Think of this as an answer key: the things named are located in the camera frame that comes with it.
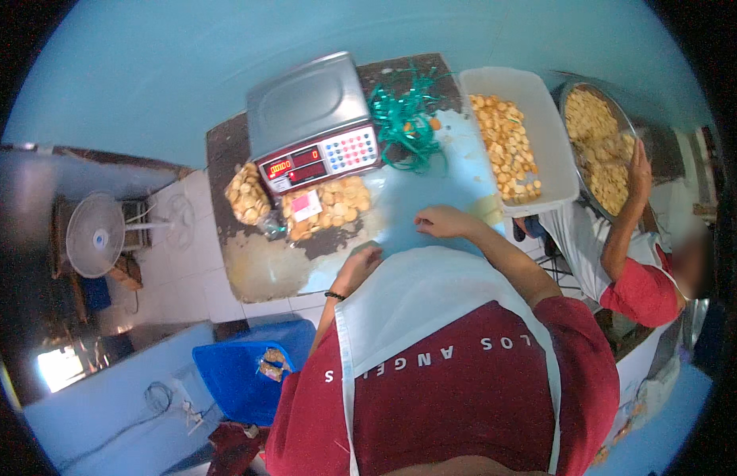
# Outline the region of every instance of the metal bowl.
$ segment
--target metal bowl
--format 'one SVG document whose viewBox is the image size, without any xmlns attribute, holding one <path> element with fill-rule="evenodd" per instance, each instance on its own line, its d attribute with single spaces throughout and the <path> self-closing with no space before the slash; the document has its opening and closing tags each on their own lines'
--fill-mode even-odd
<svg viewBox="0 0 737 476">
<path fill-rule="evenodd" d="M 633 128 L 633 124 L 630 123 L 630 119 L 628 119 L 628 116 L 625 115 L 625 113 L 622 111 L 622 108 L 619 104 L 614 102 L 612 98 L 604 94 L 598 87 L 594 86 L 593 84 L 590 84 L 588 82 L 584 81 L 568 81 L 564 84 L 564 86 L 561 89 L 561 94 L 559 96 L 559 114 L 561 114 L 562 122 L 564 122 L 564 127 L 566 128 L 566 118 L 564 116 L 564 110 L 566 108 L 566 98 L 570 95 L 570 92 L 573 89 L 579 89 L 579 90 L 586 90 L 596 96 L 597 98 L 603 100 L 608 106 L 609 110 L 611 110 L 611 115 L 614 119 L 617 120 L 617 126 L 618 126 L 618 133 L 625 133 L 630 134 L 633 137 L 637 137 L 636 131 Z M 591 190 L 588 188 L 587 185 L 585 185 L 585 181 L 583 180 L 583 173 L 580 170 L 580 167 L 578 167 L 578 161 L 582 160 L 580 157 L 580 154 L 577 151 L 577 148 L 575 147 L 575 144 L 570 140 L 570 143 L 572 144 L 572 152 L 575 155 L 575 172 L 577 173 L 577 180 L 580 183 L 580 194 L 585 198 L 585 200 L 588 201 L 589 205 L 592 206 L 593 209 L 595 209 L 598 213 L 600 213 L 604 218 L 609 220 L 610 222 L 614 221 L 614 215 L 612 215 L 607 209 L 605 209 L 602 204 L 599 203 L 599 201 L 596 199 L 596 197 L 593 195 Z"/>
</svg>

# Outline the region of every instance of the price label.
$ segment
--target price label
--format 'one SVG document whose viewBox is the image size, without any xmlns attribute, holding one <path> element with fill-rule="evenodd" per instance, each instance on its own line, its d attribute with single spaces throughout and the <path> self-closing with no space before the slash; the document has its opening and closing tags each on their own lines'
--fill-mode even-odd
<svg viewBox="0 0 737 476">
<path fill-rule="evenodd" d="M 292 200 L 292 214 L 295 216 L 296 222 L 307 220 L 316 213 L 323 211 L 321 202 L 318 200 L 318 193 L 315 190 Z"/>
</svg>

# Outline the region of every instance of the scale weighing platform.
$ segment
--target scale weighing platform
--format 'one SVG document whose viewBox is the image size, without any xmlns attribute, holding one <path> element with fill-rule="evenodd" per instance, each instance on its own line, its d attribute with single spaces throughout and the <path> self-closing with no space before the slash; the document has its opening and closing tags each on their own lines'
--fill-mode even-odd
<svg viewBox="0 0 737 476">
<path fill-rule="evenodd" d="M 348 52 L 298 66 L 247 95 L 252 161 L 273 195 L 372 167 L 371 114 Z"/>
</svg>

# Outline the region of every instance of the person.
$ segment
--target person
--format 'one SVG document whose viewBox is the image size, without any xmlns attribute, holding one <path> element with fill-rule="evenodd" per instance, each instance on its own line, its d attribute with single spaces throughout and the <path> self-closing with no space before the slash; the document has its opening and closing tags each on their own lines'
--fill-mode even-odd
<svg viewBox="0 0 737 476">
<path fill-rule="evenodd" d="M 606 309 L 655 328 L 678 318 L 689 299 L 710 292 L 712 239 L 693 226 L 666 246 L 649 205 L 651 165 L 636 141 L 628 172 L 628 199 L 613 222 L 574 202 L 515 223 L 533 238 L 554 239 L 581 290 Z M 644 232 L 638 230 L 643 220 Z"/>
<path fill-rule="evenodd" d="M 414 221 L 487 260 L 442 246 L 348 258 L 282 384 L 267 470 L 582 474 L 620 395 L 590 310 L 472 215 L 438 205 Z"/>
</svg>

